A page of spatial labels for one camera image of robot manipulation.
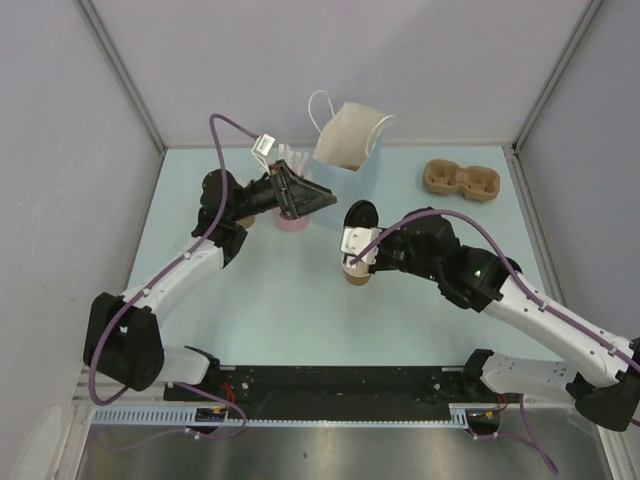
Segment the white and blue paper bag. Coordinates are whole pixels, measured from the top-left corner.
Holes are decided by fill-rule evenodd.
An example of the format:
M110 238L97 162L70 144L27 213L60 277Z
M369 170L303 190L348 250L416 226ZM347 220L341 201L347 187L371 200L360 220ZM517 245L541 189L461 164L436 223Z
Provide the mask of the white and blue paper bag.
M383 131L397 121L397 116L354 102L345 102L336 109L327 98L330 117L319 124L314 104L319 94L328 93L314 92L307 105L309 117L318 131L307 168L315 183L333 192L337 203L314 213L312 221L339 231L351 205L372 195L380 171L381 137ZM346 165L358 165L360 169L350 171L343 168Z

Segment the single brown paper cup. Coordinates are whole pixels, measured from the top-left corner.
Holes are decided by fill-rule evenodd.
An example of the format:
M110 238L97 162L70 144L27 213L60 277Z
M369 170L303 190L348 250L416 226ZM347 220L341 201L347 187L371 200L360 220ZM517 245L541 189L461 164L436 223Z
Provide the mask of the single brown paper cup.
M352 260L354 260L354 257L349 255L344 255L342 258L341 267L344 272L345 279L353 286L366 285L372 276L369 272L369 265L362 260L352 265Z

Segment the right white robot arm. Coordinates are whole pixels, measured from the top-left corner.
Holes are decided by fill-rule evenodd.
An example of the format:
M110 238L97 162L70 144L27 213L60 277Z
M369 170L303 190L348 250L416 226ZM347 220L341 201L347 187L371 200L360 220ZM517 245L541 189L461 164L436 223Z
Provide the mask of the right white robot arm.
M638 425L638 340L613 334L545 295L498 246L461 243L451 215L427 208L389 228L367 227L355 261L370 275L397 271L429 280L457 307L501 320L558 357L540 361L476 350L461 376L463 393L473 401L495 392L567 403L612 431Z

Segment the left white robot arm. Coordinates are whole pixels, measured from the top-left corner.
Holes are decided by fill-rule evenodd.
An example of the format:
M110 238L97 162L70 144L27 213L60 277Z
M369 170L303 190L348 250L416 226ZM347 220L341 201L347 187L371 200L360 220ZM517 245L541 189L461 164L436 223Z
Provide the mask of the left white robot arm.
M92 302L83 352L92 400L107 403L97 393L99 374L123 391L141 392L156 382L185 383L199 399L214 397L221 376L211 369L212 356L194 347L166 346L162 323L195 287L235 259L248 235L243 220L274 209L297 220L336 201L331 190L303 178L283 160L245 186L225 167L208 173L196 227L177 256L140 286L117 295L104 292Z

